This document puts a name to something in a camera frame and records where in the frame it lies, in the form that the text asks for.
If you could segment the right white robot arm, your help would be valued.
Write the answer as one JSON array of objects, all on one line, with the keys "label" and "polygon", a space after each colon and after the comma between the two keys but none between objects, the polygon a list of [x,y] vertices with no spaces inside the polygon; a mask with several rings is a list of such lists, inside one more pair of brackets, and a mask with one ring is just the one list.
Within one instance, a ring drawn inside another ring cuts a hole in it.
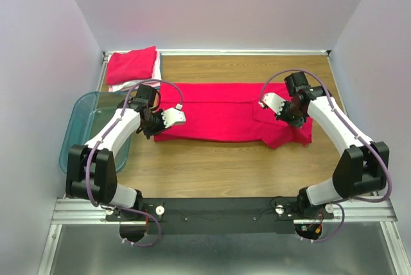
[{"label": "right white robot arm", "polygon": [[308,118],[316,121],[333,142],[340,159],[328,180],[299,190],[297,214],[310,218],[319,206],[348,199],[364,200],[365,194],[380,190],[386,193],[379,200],[387,200],[392,193],[387,144],[366,136],[344,114],[323,83],[309,84],[308,74],[299,71],[284,79],[290,100],[273,96],[276,118],[298,128]]}]

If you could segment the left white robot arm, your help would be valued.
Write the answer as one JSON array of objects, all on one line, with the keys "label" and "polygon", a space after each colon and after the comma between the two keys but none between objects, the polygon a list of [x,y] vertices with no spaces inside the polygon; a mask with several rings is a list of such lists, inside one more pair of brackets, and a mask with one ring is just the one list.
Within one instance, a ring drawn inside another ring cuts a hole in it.
[{"label": "left white robot arm", "polygon": [[85,145],[73,145],[68,153],[66,195],[120,207],[128,220],[138,219],[143,210],[141,191],[118,183],[115,157],[125,141],[142,132],[151,138],[166,130],[159,108],[160,92],[138,87],[136,95],[123,100],[112,119]]}]

